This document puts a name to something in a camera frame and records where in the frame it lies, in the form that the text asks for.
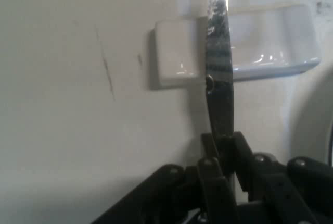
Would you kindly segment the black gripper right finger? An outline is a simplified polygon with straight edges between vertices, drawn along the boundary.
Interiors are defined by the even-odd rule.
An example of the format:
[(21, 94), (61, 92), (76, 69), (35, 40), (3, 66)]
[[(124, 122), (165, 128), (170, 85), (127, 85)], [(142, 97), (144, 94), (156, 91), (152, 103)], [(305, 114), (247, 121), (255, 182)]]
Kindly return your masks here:
[(280, 223), (332, 223), (332, 167), (299, 156), (281, 164), (254, 153), (241, 132), (221, 138), (222, 170), (237, 176), (250, 202), (262, 202)]

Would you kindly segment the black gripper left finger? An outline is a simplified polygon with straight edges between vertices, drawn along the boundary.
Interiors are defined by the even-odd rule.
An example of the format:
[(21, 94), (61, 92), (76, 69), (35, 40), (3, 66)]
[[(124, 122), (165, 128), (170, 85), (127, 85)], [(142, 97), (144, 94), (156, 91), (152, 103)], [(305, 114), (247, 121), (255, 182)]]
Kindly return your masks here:
[(192, 210), (218, 223), (221, 210), (235, 209), (212, 134), (201, 135), (204, 156), (194, 166), (163, 165), (97, 217), (94, 223), (183, 223)]

